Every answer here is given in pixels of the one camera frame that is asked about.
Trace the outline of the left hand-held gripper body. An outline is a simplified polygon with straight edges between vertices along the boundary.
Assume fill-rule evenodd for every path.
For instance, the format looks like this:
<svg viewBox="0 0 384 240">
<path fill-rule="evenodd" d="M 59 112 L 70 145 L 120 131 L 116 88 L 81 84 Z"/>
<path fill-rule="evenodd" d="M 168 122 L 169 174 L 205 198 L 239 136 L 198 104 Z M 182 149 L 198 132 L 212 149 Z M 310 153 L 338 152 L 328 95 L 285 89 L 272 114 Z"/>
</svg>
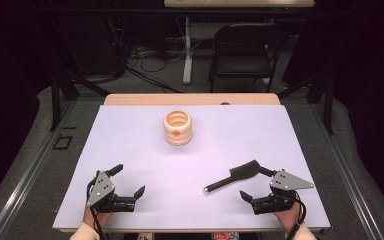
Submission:
<svg viewBox="0 0 384 240">
<path fill-rule="evenodd" d="M 134 197 L 121 197 L 115 193 L 116 187 L 107 175 L 107 171 L 98 172 L 90 183 L 86 205 L 101 213 L 133 212 Z"/>
</svg>

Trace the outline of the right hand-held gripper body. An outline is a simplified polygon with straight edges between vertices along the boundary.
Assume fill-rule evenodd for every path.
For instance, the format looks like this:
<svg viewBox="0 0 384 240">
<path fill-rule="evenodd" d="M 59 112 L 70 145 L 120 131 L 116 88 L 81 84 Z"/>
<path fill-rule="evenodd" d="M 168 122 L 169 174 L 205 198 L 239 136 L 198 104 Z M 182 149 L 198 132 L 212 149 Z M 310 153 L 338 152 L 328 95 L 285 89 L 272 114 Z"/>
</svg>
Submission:
<svg viewBox="0 0 384 240">
<path fill-rule="evenodd" d="M 296 202 L 296 191 L 311 189 L 314 184 L 284 170 L 276 171 L 271 177 L 272 191 L 267 197 L 254 199 L 251 204 L 255 215 L 289 210 Z"/>
</svg>

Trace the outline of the cream ribbed cup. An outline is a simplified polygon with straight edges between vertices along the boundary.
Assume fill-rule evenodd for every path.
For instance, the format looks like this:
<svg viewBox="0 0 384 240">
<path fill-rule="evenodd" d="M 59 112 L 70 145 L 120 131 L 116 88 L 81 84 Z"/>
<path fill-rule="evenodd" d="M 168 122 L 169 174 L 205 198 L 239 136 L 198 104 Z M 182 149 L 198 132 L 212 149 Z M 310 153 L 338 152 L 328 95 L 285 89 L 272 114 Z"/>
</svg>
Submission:
<svg viewBox="0 0 384 240">
<path fill-rule="evenodd" d="M 175 146 L 187 144 L 193 136 L 192 117 L 182 110 L 168 112 L 163 118 L 165 140 Z"/>
</svg>

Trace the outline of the person's left hand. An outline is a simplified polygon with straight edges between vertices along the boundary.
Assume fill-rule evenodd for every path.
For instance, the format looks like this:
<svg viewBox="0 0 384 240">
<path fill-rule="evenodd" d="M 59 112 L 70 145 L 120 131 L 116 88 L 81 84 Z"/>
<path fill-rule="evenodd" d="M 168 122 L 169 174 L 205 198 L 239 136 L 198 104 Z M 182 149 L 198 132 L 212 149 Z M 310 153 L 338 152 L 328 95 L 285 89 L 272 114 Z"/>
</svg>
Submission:
<svg viewBox="0 0 384 240">
<path fill-rule="evenodd" d="M 85 207 L 82 222 L 86 223 L 94 230 L 97 229 L 97 226 L 100 226 L 102 229 L 104 229 L 112 216 L 112 213 L 97 213 L 95 209 Z"/>
</svg>

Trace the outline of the person's right hand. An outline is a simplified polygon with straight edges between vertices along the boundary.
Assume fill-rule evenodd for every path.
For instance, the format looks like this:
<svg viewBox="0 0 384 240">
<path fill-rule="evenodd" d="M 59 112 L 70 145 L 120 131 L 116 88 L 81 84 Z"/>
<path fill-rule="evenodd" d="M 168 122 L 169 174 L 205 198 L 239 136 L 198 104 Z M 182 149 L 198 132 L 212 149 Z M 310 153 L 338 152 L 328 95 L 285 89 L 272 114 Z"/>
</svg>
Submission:
<svg viewBox="0 0 384 240">
<path fill-rule="evenodd" d="M 281 212 L 275 212 L 274 215 L 287 234 L 290 234 L 295 224 L 300 219 L 301 205 L 295 202 L 289 209 Z"/>
</svg>

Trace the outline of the red patterned object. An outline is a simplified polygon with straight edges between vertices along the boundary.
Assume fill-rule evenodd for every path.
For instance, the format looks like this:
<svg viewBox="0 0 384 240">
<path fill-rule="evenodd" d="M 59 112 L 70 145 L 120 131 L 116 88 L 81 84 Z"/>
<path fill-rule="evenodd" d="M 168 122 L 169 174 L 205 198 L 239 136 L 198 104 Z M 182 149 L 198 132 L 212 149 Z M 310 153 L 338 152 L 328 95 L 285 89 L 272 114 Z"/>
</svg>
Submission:
<svg viewBox="0 0 384 240">
<path fill-rule="evenodd" d="M 211 234 L 212 240 L 240 240 L 238 232 L 216 232 Z"/>
</svg>

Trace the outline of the white table mat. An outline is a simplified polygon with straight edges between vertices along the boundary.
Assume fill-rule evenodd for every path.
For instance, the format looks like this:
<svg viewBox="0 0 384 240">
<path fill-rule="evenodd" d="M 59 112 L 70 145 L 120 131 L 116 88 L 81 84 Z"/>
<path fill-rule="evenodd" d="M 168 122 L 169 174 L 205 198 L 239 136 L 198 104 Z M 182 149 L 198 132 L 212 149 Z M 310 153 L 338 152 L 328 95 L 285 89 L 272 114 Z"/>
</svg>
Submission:
<svg viewBox="0 0 384 240">
<path fill-rule="evenodd" d="M 108 224 L 120 232 L 264 231 L 279 228 L 272 214 L 257 215 L 240 194 L 260 198 L 269 177 L 258 174 L 213 192 L 205 187 L 230 169 L 257 160 L 311 180 L 288 112 L 282 105 L 188 106 L 192 139 L 173 146 L 164 138 L 169 106 L 103 106 L 99 109 L 71 183 L 53 224 L 75 230 L 82 219 L 86 186 L 97 171 L 116 165 L 117 194 L 145 190 L 132 212 L 116 213 Z"/>
</svg>

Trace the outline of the black folding chair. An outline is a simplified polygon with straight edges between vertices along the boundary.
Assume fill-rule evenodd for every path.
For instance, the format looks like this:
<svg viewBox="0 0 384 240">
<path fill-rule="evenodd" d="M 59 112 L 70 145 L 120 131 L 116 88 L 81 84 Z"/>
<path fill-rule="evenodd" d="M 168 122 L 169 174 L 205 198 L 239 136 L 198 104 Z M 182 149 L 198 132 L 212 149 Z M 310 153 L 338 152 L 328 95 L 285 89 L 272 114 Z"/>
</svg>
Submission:
<svg viewBox="0 0 384 240">
<path fill-rule="evenodd" d="M 214 36 L 208 81 L 214 91 L 215 78 L 267 79 L 272 87 L 279 51 L 289 38 L 278 23 L 233 23 Z"/>
</svg>

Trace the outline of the black equipment cabinet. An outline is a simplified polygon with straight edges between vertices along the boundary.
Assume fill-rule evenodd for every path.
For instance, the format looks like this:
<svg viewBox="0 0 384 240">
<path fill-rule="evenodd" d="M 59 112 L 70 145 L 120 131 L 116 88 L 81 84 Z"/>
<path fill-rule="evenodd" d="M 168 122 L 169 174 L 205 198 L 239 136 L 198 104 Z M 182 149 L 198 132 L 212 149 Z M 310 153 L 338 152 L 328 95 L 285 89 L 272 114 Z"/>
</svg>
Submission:
<svg viewBox="0 0 384 240">
<path fill-rule="evenodd" d="M 107 17 L 61 15 L 58 21 L 82 75 L 118 78 L 124 74 L 125 60 Z"/>
</svg>

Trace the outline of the light desk with white leg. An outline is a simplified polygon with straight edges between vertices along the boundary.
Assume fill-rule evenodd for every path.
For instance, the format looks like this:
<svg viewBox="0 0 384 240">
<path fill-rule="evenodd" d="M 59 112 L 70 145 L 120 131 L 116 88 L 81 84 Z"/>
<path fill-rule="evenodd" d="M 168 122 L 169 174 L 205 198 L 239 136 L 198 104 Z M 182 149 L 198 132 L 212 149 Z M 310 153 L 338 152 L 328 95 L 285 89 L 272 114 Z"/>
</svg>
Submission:
<svg viewBox="0 0 384 240">
<path fill-rule="evenodd" d="M 164 6 L 169 8 L 308 8 L 313 7 L 314 5 L 314 0 L 164 0 Z M 184 65 L 183 83 L 190 84 L 192 74 L 190 18 L 186 17 L 185 21 L 186 59 Z"/>
</svg>

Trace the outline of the aluminium floor rail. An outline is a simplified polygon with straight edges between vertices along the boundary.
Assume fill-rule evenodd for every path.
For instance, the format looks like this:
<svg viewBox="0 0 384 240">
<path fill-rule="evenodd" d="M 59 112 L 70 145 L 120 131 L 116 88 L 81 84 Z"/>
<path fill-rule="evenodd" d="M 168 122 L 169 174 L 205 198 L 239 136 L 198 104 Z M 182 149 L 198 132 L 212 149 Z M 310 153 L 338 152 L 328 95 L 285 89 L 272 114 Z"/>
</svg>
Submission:
<svg viewBox="0 0 384 240">
<path fill-rule="evenodd" d="M 346 163 L 345 157 L 340 150 L 340 147 L 333 135 L 326 129 L 323 120 L 322 110 L 318 105 L 310 104 L 310 109 L 313 113 L 313 116 L 316 119 L 316 122 L 321 129 L 325 139 L 330 146 L 333 155 L 334 155 L 334 164 L 337 169 L 338 174 L 345 186 L 345 189 L 350 197 L 352 205 L 356 211 L 356 214 L 365 230 L 365 233 L 369 240 L 384 240 L 384 237 L 374 219 L 374 216 L 368 204 L 364 199 L 362 192 L 360 191 L 355 178 L 352 175 L 352 172 Z"/>
<path fill-rule="evenodd" d="M 41 100 L 39 112 L 14 162 L 0 183 L 0 240 L 17 215 L 34 184 L 51 145 L 56 141 L 62 124 L 76 106 L 76 101 L 63 103 L 60 123 L 51 130 L 52 107 L 50 100 Z"/>
</svg>

